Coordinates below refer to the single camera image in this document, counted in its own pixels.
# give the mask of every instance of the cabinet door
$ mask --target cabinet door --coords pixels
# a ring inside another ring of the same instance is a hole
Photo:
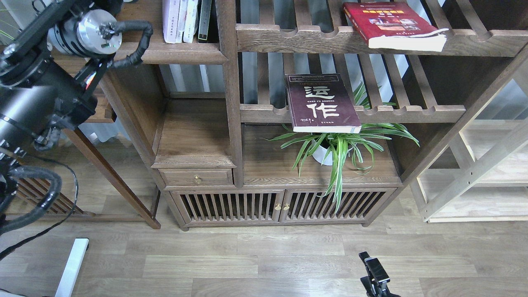
[[[284,191],[172,192],[188,226],[257,225],[279,221]]]
[[[280,222],[348,221],[362,223],[370,218],[395,188],[343,189],[341,205],[335,211],[334,193],[325,190],[286,190]]]

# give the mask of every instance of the potted plant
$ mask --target potted plant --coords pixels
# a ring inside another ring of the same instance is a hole
[[[366,96],[366,89],[363,84],[360,84],[354,90],[354,102],[356,105],[361,105],[365,108],[370,108],[369,99]],[[286,140],[298,133],[291,131],[286,126],[283,127],[288,130],[280,136],[277,136],[269,141]],[[336,202],[335,212],[339,209],[341,204],[341,195],[343,193],[343,166],[346,158],[350,156],[352,164],[361,173],[367,174],[375,164],[374,151],[383,152],[383,146],[372,141],[375,139],[391,140],[393,136],[401,136],[413,140],[419,145],[418,140],[412,136],[407,128],[397,123],[376,123],[376,124],[362,124],[359,133],[301,133],[297,136],[284,142],[280,148],[284,149],[294,143],[301,143],[299,153],[292,166],[292,170],[299,166],[299,176],[301,174],[303,164],[309,156],[313,156],[316,161],[322,165],[331,165],[332,171],[330,173],[330,181],[323,196],[331,193],[334,190],[334,202]],[[372,160],[371,166],[359,167],[359,163],[363,163],[363,155],[360,147],[364,147],[370,154]]]

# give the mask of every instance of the book cover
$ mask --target book cover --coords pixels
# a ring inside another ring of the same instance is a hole
[[[339,73],[285,75],[294,132],[358,133],[361,122]]]
[[[185,29],[185,17],[187,15],[187,0],[180,0],[180,11],[178,12],[178,29],[176,30],[176,43],[183,42],[183,30]]]
[[[183,30],[183,42],[192,43],[194,34],[198,27],[198,5],[200,0],[188,0],[187,15],[185,16],[185,29]]]
[[[163,38],[167,43],[176,43],[180,0],[163,0]]]
[[[405,2],[346,2],[343,10],[369,48],[436,51],[446,36],[422,19]]]

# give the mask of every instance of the book spine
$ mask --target book spine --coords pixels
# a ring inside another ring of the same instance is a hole
[[[176,43],[180,0],[163,0],[163,38],[167,43]]]
[[[198,27],[198,42],[207,42],[212,2],[212,0],[202,0],[202,8],[200,10],[200,26]]]
[[[350,13],[350,11],[348,11],[348,9],[346,8],[346,5],[343,5],[343,10],[345,12],[345,15],[348,17],[348,19],[350,20],[350,22],[352,23],[352,25],[354,26],[354,30],[359,32],[359,34],[361,35],[361,37],[363,38],[363,40],[367,43],[367,45],[369,44],[369,38],[366,37],[365,35],[365,32],[357,25],[357,22],[356,20],[354,19],[354,16]]]
[[[187,3],[187,0],[180,0],[180,11],[178,11],[178,29],[176,30],[176,43],[183,42],[183,30],[185,29]]]
[[[198,1],[188,0],[187,15],[185,16],[185,29],[183,30],[183,42],[192,43],[198,21]]]

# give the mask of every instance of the dark red book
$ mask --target dark red book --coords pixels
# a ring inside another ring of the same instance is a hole
[[[441,52],[446,36],[405,2],[346,2],[343,10],[371,49]]]
[[[361,122],[339,73],[286,75],[294,132],[358,133]]]

